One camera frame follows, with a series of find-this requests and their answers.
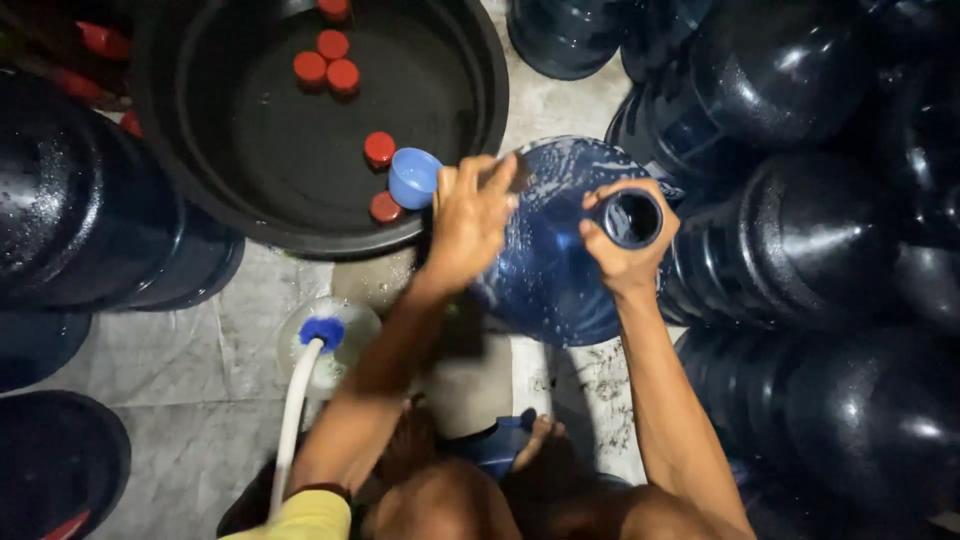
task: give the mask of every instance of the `person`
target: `person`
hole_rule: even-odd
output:
[[[478,177],[491,170],[478,188]],[[649,485],[615,487],[558,468],[557,456],[569,454],[570,445],[564,426],[543,416],[501,485],[474,465],[434,451],[428,413],[410,403],[408,388],[424,367],[451,298],[503,246],[504,227],[517,206],[508,193],[515,173],[514,156],[499,164],[489,156],[468,158],[438,173],[425,264],[318,416],[278,515],[230,540],[346,540],[349,502],[378,461],[385,493],[362,526],[362,535],[374,540],[755,538],[716,433],[657,308],[658,265],[680,221],[650,179],[623,180],[584,197],[589,209],[626,187],[652,193],[663,227],[649,247],[623,250],[593,222],[580,224],[622,323]]]

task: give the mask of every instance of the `white hose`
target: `white hose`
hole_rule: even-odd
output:
[[[287,490],[287,479],[290,478],[290,469],[297,449],[297,435],[300,434],[300,415],[303,413],[306,387],[310,383],[310,374],[313,373],[317,355],[323,347],[324,341],[319,337],[310,340],[303,356],[297,360],[293,377],[290,378],[290,386],[287,387],[287,401],[283,406],[283,424],[280,426],[280,442],[276,449],[274,491],[270,496],[271,519],[283,506],[283,494]]]

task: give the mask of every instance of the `yellow sleeve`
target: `yellow sleeve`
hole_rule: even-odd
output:
[[[222,540],[348,540],[350,507],[329,491],[302,491],[283,504],[264,527],[238,532]]]

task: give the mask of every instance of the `blue brush head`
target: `blue brush head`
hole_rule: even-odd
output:
[[[300,343],[307,345],[311,339],[319,337],[324,341],[324,347],[320,349],[320,353],[325,355],[340,346],[345,332],[344,324],[339,319],[310,317],[300,327]]]

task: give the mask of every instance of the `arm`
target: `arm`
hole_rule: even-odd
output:
[[[503,247],[516,196],[507,157],[477,189],[491,157],[468,158],[437,175],[430,255],[396,302],[383,332],[344,377],[294,462],[290,491],[336,485],[355,494],[390,441],[414,376],[437,338],[449,299],[484,271]]]
[[[645,249],[627,251],[614,245],[591,221],[581,223],[581,233],[600,263],[623,326],[636,440],[647,478],[693,504],[718,532],[735,528],[735,537],[753,538],[720,441],[686,379],[657,308],[658,267],[680,220],[652,180],[601,187],[585,196],[584,208],[592,208],[625,187],[641,187],[657,198],[663,212],[657,240]]]

